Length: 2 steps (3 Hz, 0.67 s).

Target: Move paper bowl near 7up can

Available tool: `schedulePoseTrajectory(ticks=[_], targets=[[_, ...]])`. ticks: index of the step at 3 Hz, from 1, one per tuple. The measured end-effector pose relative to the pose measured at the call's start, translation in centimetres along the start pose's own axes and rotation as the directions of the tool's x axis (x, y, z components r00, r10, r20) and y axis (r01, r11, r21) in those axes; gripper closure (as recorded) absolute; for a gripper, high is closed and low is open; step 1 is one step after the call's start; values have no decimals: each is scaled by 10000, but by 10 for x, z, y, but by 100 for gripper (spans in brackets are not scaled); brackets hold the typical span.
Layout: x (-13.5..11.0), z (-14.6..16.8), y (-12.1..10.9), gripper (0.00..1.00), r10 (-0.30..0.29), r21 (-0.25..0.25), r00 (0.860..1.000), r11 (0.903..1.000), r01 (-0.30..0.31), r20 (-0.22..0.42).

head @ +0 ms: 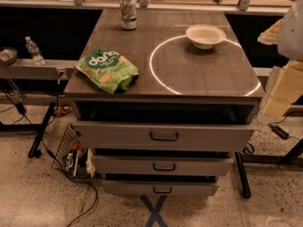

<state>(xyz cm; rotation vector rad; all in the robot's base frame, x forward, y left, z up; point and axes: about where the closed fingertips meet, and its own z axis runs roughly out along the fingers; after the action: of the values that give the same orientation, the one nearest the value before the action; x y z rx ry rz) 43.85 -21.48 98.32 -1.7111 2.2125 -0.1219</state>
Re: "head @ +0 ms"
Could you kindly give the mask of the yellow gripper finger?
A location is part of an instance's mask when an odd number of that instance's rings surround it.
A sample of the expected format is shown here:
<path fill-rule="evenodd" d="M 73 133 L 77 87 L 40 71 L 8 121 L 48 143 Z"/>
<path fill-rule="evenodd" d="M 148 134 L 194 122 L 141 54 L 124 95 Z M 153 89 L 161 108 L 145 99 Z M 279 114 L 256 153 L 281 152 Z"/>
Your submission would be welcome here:
<path fill-rule="evenodd" d="M 279 31 L 282 20 L 276 21 L 268 29 L 258 36 L 258 42 L 261 44 L 272 45 L 278 43 Z"/>
<path fill-rule="evenodd" d="M 291 61 L 280 69 L 263 113 L 271 118 L 279 118 L 301 96 L 303 96 L 303 62 Z"/>

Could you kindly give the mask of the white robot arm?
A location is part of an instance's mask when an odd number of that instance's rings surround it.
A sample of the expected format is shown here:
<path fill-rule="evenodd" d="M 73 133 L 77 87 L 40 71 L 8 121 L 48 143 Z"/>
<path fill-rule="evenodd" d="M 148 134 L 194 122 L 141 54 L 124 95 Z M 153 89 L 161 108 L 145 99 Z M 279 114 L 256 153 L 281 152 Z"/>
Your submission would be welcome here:
<path fill-rule="evenodd" d="M 278 53 L 289 59 L 261 108 L 264 116 L 279 118 L 303 96 L 303 0 L 296 0 L 282 19 L 258 36 L 258 42 L 276 44 Z"/>

